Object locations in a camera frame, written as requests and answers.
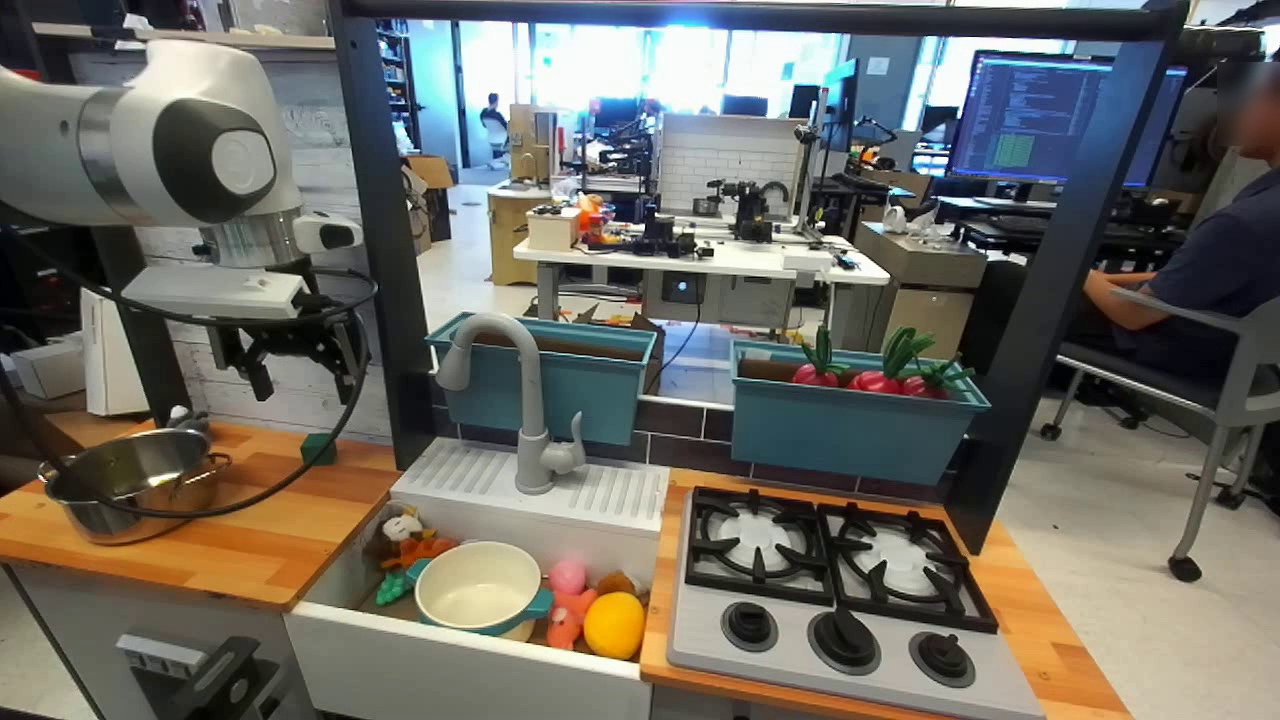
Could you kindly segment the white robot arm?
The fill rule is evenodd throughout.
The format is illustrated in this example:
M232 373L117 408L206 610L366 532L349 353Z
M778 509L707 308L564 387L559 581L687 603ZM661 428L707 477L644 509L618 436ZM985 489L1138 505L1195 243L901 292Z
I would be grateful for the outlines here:
M316 287L311 255L353 247L353 219L300 203L264 63L244 50L151 40L125 86L0 71L0 203L11 224L195 227L206 260L141 268L125 305L214 327L222 370L273 397L269 355L308 355L353 403L367 345Z

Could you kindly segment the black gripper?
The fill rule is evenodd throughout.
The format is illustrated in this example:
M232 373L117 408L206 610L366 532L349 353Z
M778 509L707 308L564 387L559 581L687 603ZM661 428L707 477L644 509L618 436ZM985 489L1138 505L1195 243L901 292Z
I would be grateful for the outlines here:
M308 300L297 320L215 320L207 342L214 362L232 370L257 401L276 393L269 373L273 355L322 364L332 376L342 403L353 403L366 387L366 327L349 305L327 295Z

